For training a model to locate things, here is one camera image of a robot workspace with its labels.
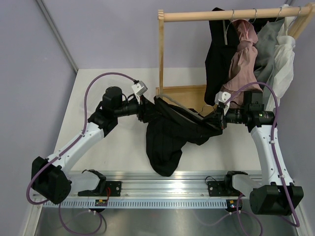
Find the metal skirt hanger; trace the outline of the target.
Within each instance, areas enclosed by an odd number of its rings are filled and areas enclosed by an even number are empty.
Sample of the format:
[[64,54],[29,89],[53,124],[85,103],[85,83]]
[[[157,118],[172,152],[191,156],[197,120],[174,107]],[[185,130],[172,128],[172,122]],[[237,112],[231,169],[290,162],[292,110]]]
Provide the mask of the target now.
[[171,98],[169,95],[166,95],[166,94],[163,94],[163,93],[160,93],[158,95],[156,95],[157,98],[166,98],[168,99],[170,102],[176,104],[178,107],[181,107],[183,110],[185,110],[186,112],[190,113],[191,115],[193,115],[194,117],[198,118],[198,119],[202,119],[204,118],[201,113],[203,112],[204,110],[204,107],[208,107],[208,108],[212,108],[211,112],[209,112],[207,115],[211,115],[213,114],[215,111],[216,111],[216,107],[213,107],[213,106],[210,106],[210,105],[204,105],[202,107],[202,110],[201,112],[193,112],[192,110],[188,109],[187,107],[185,107],[183,104],[179,103],[178,101],[176,101],[175,99]]

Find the black pleated skirt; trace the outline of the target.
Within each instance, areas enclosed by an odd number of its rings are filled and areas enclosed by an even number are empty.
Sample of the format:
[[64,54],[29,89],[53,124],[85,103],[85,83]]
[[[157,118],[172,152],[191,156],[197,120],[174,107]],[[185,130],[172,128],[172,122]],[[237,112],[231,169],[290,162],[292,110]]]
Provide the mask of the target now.
[[146,130],[146,154],[153,170],[163,177],[171,176],[177,169],[187,142],[200,146],[211,137],[222,135],[221,128],[193,118],[162,98],[154,97],[154,110]]

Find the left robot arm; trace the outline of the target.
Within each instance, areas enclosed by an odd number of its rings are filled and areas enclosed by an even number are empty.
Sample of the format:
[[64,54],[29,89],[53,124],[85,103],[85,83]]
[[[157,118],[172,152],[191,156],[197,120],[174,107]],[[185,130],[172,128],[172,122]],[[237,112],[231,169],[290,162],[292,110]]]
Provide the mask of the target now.
[[33,189],[55,205],[62,203],[70,193],[80,196],[101,196],[110,193],[106,176],[95,170],[85,170],[79,175],[69,175],[72,167],[95,144],[105,138],[117,125],[120,117],[136,115],[146,123],[153,115],[154,105],[144,97],[147,91],[140,81],[132,85],[131,99],[123,100],[119,87],[109,87],[92,115],[86,119],[82,131],[61,150],[47,158],[37,157],[31,166]]

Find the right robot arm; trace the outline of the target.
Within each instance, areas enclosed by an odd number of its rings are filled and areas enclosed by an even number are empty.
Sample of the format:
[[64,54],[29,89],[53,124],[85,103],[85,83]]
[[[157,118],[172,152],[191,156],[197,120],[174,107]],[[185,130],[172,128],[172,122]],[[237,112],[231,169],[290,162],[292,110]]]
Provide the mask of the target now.
[[225,191],[230,196],[249,198],[251,210],[256,215],[289,216],[304,197],[301,186],[296,186],[285,166],[278,141],[275,113],[266,111],[262,93],[246,91],[243,105],[230,108],[231,94],[216,94],[217,110],[209,115],[221,128],[227,124],[243,124],[255,143],[261,166],[261,183],[255,182],[242,171],[229,171],[220,181],[216,192]]

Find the wooden clothes rack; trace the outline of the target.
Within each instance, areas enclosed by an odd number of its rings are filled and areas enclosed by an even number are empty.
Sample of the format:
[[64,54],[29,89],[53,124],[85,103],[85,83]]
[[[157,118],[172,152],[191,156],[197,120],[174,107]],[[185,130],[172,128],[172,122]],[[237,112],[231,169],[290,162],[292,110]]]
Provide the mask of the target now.
[[164,25],[171,22],[196,22],[210,20],[236,20],[249,18],[272,18],[272,17],[297,17],[297,21],[289,28],[289,35],[298,39],[306,26],[315,16],[315,4],[310,2],[303,7],[288,8],[266,8],[266,9],[243,9],[223,11],[200,11],[200,12],[178,12],[165,13],[158,10],[158,74],[159,83],[156,95],[165,95],[172,103],[184,105],[201,111],[212,111],[204,102],[206,85],[168,86],[164,82]]

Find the pink hanging garment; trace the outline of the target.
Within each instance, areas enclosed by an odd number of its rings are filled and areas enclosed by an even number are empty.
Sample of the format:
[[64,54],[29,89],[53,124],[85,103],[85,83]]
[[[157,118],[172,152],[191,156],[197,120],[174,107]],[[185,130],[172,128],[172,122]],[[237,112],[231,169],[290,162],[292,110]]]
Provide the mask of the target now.
[[221,91],[234,94],[241,87],[255,82],[254,64],[258,50],[254,46],[258,42],[257,34],[253,25],[247,20],[235,20],[239,45],[234,54],[228,74],[228,81],[221,87]]

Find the black hanging garment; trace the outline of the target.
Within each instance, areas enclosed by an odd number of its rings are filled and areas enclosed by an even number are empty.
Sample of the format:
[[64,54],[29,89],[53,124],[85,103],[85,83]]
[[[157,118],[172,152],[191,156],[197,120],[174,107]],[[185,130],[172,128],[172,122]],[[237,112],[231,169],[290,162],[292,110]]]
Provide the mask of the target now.
[[240,43],[236,28],[227,20],[209,21],[211,44],[205,59],[206,91],[204,101],[213,106],[215,96],[228,81],[231,60]]

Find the grey hanging garment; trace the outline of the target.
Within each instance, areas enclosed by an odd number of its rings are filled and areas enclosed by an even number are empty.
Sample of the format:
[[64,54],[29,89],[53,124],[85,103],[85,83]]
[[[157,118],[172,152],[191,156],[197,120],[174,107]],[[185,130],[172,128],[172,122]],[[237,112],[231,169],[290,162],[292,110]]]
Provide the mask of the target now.
[[254,64],[254,75],[257,81],[270,86],[274,82],[274,53],[277,36],[283,24],[284,18],[275,22],[267,22],[257,34],[258,42],[255,44],[255,47],[258,54]]

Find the white hanging garment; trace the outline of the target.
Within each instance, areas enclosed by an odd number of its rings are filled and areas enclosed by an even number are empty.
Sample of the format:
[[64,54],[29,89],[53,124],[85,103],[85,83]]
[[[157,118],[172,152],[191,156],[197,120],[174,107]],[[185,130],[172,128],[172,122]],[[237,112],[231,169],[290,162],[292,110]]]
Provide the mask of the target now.
[[270,37],[267,43],[271,53],[271,74],[267,80],[280,104],[281,98],[288,90],[293,78],[293,62],[295,57],[296,40],[288,35],[288,28],[294,17],[280,17],[269,23]]

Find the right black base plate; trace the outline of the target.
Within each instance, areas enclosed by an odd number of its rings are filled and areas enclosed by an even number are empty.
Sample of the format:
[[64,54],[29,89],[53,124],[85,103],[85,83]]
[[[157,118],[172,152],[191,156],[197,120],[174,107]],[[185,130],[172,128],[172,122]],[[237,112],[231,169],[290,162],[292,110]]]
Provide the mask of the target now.
[[210,197],[238,197],[239,192],[225,184],[224,181],[208,181],[208,193]]

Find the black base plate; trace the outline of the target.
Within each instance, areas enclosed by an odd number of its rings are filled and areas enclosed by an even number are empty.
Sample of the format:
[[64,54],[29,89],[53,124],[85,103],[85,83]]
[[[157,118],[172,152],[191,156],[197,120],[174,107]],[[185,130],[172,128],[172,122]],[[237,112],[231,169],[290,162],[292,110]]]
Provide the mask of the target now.
[[208,193],[210,197],[238,197],[239,192],[225,184],[224,181],[208,181]]
[[100,181],[94,190],[84,190],[78,192],[79,197],[120,197],[121,181]]

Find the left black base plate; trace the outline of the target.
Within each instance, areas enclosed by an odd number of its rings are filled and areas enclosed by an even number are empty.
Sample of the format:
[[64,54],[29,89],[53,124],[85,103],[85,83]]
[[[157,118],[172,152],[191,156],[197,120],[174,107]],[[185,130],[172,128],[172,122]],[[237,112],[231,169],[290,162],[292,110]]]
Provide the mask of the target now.
[[78,192],[79,197],[120,197],[121,181],[100,181],[94,190],[84,190]]

